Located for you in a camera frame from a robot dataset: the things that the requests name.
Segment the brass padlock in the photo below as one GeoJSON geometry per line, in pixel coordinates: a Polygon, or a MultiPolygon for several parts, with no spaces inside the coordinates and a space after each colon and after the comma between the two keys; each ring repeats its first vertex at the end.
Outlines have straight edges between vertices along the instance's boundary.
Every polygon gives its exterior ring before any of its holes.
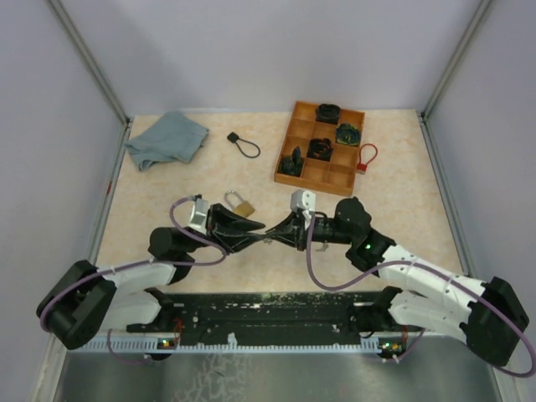
{"type": "Polygon", "coordinates": [[[227,191],[224,194],[224,201],[234,214],[248,218],[254,212],[255,208],[249,201],[244,200],[239,193],[234,190],[227,191]]]}

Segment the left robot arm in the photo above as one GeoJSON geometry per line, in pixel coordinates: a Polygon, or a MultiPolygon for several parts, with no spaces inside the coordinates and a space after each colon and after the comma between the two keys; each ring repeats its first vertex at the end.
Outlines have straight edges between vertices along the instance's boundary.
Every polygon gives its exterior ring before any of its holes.
{"type": "Polygon", "coordinates": [[[260,240],[265,225],[222,204],[193,201],[186,225],[169,212],[169,227],[153,230],[149,258],[116,268],[75,262],[37,307],[40,326],[69,350],[86,345],[98,332],[138,326],[165,332],[174,312],[154,290],[177,283],[193,267],[218,265],[229,255],[260,240]]]}

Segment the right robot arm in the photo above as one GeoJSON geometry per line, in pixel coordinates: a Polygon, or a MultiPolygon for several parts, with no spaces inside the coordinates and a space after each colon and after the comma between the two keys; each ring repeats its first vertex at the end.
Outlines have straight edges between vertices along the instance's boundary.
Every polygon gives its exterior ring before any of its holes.
{"type": "Polygon", "coordinates": [[[356,197],[339,201],[331,218],[314,207],[314,193],[295,192],[290,215],[267,231],[268,239],[306,252],[313,242],[349,245],[345,256],[361,275],[377,276],[388,285],[374,310],[380,329],[428,329],[464,343],[500,369],[527,340],[528,316],[504,279],[485,282],[421,259],[374,229],[356,197]]]}

